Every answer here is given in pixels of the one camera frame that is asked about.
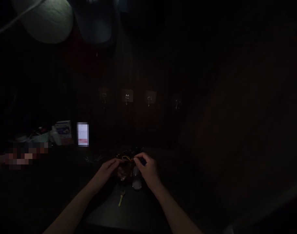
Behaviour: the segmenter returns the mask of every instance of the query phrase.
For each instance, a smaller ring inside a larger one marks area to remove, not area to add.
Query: white bottle
[[[61,145],[61,139],[60,139],[58,132],[56,131],[55,126],[52,126],[52,130],[50,131],[50,134],[51,134],[55,144]]]

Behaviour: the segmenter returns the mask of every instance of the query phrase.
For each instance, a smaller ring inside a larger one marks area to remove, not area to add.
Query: wire
[[[124,159],[124,157],[126,157],[127,160],[129,160],[130,162],[132,162],[132,159],[130,159],[129,156],[125,156],[125,155],[124,155],[124,156],[122,156],[122,159]]]
[[[30,7],[28,7],[26,10],[24,10],[22,13],[20,13],[15,19],[13,19],[12,21],[10,21],[9,23],[7,23],[6,25],[4,25],[1,29],[0,29],[0,33],[4,32],[5,30],[9,29],[10,27],[13,26],[14,23],[16,23],[17,20],[19,20],[24,14],[26,14],[27,12],[31,11],[32,9],[36,8],[37,6],[39,6],[41,3],[43,3],[45,0],[38,0],[37,2],[35,2],[34,4],[32,4]]]

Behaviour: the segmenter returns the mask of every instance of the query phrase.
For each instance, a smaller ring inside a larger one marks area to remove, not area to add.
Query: dark table
[[[25,170],[0,170],[0,220],[3,220],[0,225],[13,223],[26,233],[41,233],[104,161],[127,148],[56,147]],[[200,220],[204,219],[200,209],[203,204],[195,189],[197,180],[192,165],[173,150],[147,148],[145,151],[158,162],[161,180],[169,192],[200,226]],[[99,161],[90,163],[86,157]],[[126,194],[121,207],[118,207],[120,185],[117,182],[116,178],[111,178],[92,199],[80,227],[86,224],[140,233],[171,233],[158,201],[144,180],[140,191],[135,191],[131,185],[124,187]]]

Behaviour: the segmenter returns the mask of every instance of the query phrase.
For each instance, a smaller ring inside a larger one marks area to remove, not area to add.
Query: wall hook
[[[148,96],[148,97],[147,97],[147,100],[148,100],[148,107],[149,107],[149,101],[151,101],[152,99],[153,99],[152,96]]]
[[[177,110],[177,109],[180,109],[180,104],[181,104],[181,99],[176,99],[176,101],[175,101],[175,103],[176,103],[176,105],[175,105],[175,109]]]
[[[102,96],[103,96],[103,98],[104,98],[103,103],[106,104],[106,97],[107,97],[107,94],[106,94],[106,93],[102,93]]]
[[[130,98],[129,94],[126,94],[126,105],[128,104],[128,99]]]

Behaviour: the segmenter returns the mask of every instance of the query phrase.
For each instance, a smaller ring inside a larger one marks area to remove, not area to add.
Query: phone screen
[[[89,146],[89,124],[84,122],[77,123],[77,139],[78,146],[88,147]]]

